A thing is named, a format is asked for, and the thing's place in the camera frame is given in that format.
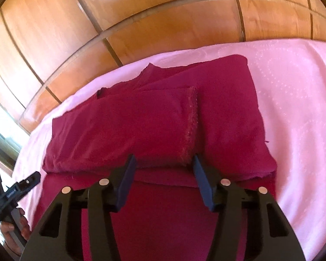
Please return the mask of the person's left hand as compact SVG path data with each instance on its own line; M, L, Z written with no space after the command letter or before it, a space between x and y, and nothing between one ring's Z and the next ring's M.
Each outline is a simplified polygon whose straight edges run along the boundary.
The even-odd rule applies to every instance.
M25 211L22 208L19 208L20 211L20 224L22 226L21 235L23 238L28 241L31 235L30 226L25 218ZM15 242L14 238L11 236L11 232L14 232L15 227L13 224L9 222L1 222L0 223L0 231L4 237L4 248L14 257L20 257L22 254L21 248Z

